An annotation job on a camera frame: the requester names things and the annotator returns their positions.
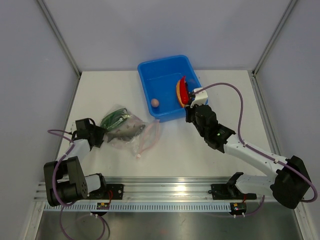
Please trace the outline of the clear zip top bag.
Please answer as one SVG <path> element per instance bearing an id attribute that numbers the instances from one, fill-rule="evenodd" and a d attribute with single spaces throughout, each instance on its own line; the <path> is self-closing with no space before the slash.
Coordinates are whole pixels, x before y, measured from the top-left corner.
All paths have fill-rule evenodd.
<path id="1" fill-rule="evenodd" d="M 127 149 L 137 159 L 153 148 L 160 138 L 160 121 L 143 121 L 126 107 L 116 104 L 101 119 L 104 141 L 117 149 Z"/>

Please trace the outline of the red fake chili pepper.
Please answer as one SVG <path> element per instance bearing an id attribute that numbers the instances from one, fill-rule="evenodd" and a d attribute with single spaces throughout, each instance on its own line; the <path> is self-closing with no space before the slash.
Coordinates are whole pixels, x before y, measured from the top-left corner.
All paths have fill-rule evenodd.
<path id="1" fill-rule="evenodd" d="M 186 83 L 186 76 L 183 76 L 180 82 L 180 95 L 182 102 L 186 105 L 189 101 L 188 84 Z"/>

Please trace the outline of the fake egg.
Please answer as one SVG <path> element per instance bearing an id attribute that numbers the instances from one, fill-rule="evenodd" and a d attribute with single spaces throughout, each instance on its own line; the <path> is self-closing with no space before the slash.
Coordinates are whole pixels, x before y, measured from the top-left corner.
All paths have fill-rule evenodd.
<path id="1" fill-rule="evenodd" d="M 158 108 L 160 105 L 160 102 L 156 98 L 153 98 L 150 103 L 153 108 Z"/>

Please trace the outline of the fake steak slice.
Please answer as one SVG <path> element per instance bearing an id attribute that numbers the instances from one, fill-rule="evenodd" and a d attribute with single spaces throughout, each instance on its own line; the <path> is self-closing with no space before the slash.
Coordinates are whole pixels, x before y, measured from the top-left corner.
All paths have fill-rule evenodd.
<path id="1" fill-rule="evenodd" d="M 185 107 L 185 104 L 182 102 L 182 98 L 181 98 L 181 94 L 180 94 L 180 83 L 181 83 L 181 80 L 179 80 L 176 84 L 176 87 L 175 87 L 175 90 L 176 90 L 176 97 L 177 97 L 177 100 L 178 100 L 178 103 L 179 105 L 184 108 Z"/>

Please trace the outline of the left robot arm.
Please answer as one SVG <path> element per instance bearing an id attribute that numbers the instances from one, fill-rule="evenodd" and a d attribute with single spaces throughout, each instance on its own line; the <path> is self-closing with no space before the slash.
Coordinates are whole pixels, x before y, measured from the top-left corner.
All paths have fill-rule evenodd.
<path id="1" fill-rule="evenodd" d="M 84 175 L 81 161 L 92 148 L 101 147 L 105 130 L 91 118 L 75 121 L 75 131 L 50 129 L 49 134 L 61 137 L 69 143 L 62 156 L 43 166 L 47 202 L 50 206 L 69 207 L 88 197 L 103 199 L 108 186 L 101 173 Z"/>

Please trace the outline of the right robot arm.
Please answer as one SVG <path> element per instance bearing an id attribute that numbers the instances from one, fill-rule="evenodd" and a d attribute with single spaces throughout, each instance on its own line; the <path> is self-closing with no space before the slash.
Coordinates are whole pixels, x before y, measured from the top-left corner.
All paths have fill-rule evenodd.
<path id="1" fill-rule="evenodd" d="M 314 185 L 299 157 L 286 158 L 242 143 L 232 129 L 218 122 L 208 105 L 186 105 L 184 109 L 186 122 L 195 126 L 210 148 L 236 157 L 263 173 L 259 176 L 236 172 L 226 183 L 213 184 L 214 200 L 255 200 L 262 195 L 273 197 L 289 209 L 306 201 L 304 196 Z"/>

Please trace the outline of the fake green onion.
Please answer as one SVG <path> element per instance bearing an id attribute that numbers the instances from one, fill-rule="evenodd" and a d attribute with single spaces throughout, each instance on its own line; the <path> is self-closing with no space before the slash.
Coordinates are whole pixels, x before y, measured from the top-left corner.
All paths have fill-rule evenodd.
<path id="1" fill-rule="evenodd" d="M 114 129 L 120 127 L 127 119 L 131 117 L 131 114 L 126 108 L 119 108 L 109 114 L 107 114 L 100 123 L 100 127 L 107 132 L 111 132 Z"/>

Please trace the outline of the grey fake fish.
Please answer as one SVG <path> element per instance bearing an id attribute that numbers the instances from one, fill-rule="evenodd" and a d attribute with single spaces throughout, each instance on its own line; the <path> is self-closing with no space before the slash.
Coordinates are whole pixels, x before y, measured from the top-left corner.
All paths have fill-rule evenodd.
<path id="1" fill-rule="evenodd" d="M 130 142 L 134 137 L 140 135 L 145 129 L 146 124 L 137 123 L 134 125 L 125 125 L 124 127 L 118 127 L 105 134 L 104 140 L 109 143 L 113 139 L 117 139 L 124 142 Z"/>

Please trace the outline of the blue plastic bin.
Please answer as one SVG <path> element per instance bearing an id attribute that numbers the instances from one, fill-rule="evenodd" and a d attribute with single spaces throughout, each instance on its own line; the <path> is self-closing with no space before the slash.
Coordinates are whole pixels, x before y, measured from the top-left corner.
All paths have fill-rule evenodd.
<path id="1" fill-rule="evenodd" d="M 186 117 L 185 109 L 177 99 L 177 82 L 186 76 L 190 92 L 202 87 L 187 56 L 175 55 L 142 62 L 137 70 L 151 116 L 161 123 Z M 159 107 L 151 106 L 152 99 L 159 101 Z"/>

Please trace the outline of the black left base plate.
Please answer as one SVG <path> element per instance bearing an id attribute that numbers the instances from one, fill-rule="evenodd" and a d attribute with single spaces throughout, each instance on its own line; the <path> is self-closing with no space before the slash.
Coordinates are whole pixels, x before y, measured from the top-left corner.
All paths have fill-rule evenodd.
<path id="1" fill-rule="evenodd" d="M 89 200 L 122 200 L 124 194 L 124 185 L 119 183 L 108 183 L 97 190 L 88 194 Z"/>

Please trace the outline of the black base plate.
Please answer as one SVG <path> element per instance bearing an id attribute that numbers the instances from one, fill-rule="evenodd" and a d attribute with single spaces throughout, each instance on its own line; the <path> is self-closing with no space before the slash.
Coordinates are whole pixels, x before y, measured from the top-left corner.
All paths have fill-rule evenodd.
<path id="1" fill-rule="evenodd" d="M 208 194 L 213 200 L 256 200 L 255 193 L 242 193 L 234 185 L 217 183 L 210 186 Z"/>
<path id="2" fill-rule="evenodd" d="M 122 200 L 124 194 L 124 185 L 119 183 L 108 183 L 97 190 L 88 194 L 89 200 Z"/>

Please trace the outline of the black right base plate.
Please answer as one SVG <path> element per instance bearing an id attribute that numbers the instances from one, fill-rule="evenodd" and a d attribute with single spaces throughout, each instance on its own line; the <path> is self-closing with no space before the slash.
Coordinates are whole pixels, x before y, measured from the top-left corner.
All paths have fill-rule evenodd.
<path id="1" fill-rule="evenodd" d="M 234 185 L 217 183 L 210 186 L 208 194 L 213 200 L 256 200 L 255 193 L 242 193 Z"/>

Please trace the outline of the aluminium mounting rail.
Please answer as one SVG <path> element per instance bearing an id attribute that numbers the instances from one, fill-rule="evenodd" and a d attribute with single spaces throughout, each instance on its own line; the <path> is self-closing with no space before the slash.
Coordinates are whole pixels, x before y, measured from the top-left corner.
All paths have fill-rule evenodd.
<path id="1" fill-rule="evenodd" d="M 212 184 L 225 184 L 225 177 L 107 177 L 108 184 L 123 184 L 122 202 L 206 202 Z"/>

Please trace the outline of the left aluminium frame post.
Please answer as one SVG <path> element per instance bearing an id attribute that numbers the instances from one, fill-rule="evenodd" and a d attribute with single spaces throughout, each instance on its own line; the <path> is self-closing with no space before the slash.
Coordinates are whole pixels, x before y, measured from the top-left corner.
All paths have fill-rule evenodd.
<path id="1" fill-rule="evenodd" d="M 78 66 L 78 64 L 76 63 L 69 47 L 67 46 L 61 31 L 59 30 L 59 27 L 49 9 L 49 7 L 46 4 L 45 0 L 36 0 L 35 1 L 37 3 L 37 5 L 39 6 L 40 10 L 42 11 L 47 23 L 49 24 L 55 38 L 58 41 L 58 44 L 60 45 L 62 51 L 64 52 L 65 57 L 67 58 L 69 64 L 71 65 L 75 75 L 77 76 L 78 79 L 81 78 L 82 72 Z"/>

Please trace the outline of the aluminium frame post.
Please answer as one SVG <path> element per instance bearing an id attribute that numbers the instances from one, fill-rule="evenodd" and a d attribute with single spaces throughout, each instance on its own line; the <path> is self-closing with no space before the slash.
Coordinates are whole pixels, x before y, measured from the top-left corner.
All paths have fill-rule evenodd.
<path id="1" fill-rule="evenodd" d="M 35 1 L 37 3 L 37 5 L 39 6 L 40 10 L 42 11 L 47 23 L 49 24 L 55 38 L 58 41 L 58 44 L 60 45 L 62 51 L 64 52 L 65 57 L 67 58 L 69 64 L 71 65 L 75 75 L 77 76 L 78 79 L 81 78 L 82 72 L 78 66 L 78 64 L 76 63 L 69 47 L 67 46 L 61 31 L 59 30 L 59 27 L 49 9 L 49 7 L 46 4 L 45 0 L 36 0 Z"/>
<path id="2" fill-rule="evenodd" d="M 283 14 L 281 15 L 280 20 L 278 21 L 274 31 L 271 34 L 270 39 L 268 40 L 265 48 L 262 51 L 255 67 L 252 70 L 252 75 L 256 77 L 258 75 L 259 70 L 263 66 L 264 62 L 268 58 L 273 46 L 275 45 L 278 37 L 280 36 L 284 26 L 286 25 L 288 19 L 290 18 L 291 14 L 293 13 L 295 7 L 299 3 L 299 0 L 290 0 L 287 7 L 285 8 Z"/>

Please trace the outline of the right aluminium frame post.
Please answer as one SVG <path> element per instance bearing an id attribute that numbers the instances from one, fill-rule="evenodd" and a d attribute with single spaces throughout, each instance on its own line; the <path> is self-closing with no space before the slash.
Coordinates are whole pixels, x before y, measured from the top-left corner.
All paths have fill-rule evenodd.
<path id="1" fill-rule="evenodd" d="M 268 40 L 265 48 L 262 51 L 255 67 L 252 70 L 252 75 L 256 77 L 258 75 L 259 70 L 263 66 L 264 62 L 268 58 L 273 46 L 275 45 L 278 37 L 280 36 L 284 26 L 286 25 L 288 19 L 290 18 L 291 14 L 293 13 L 295 7 L 299 3 L 299 0 L 290 0 L 287 7 L 285 8 L 283 14 L 281 15 L 280 20 L 278 21 L 274 31 L 271 34 L 270 39 Z"/>

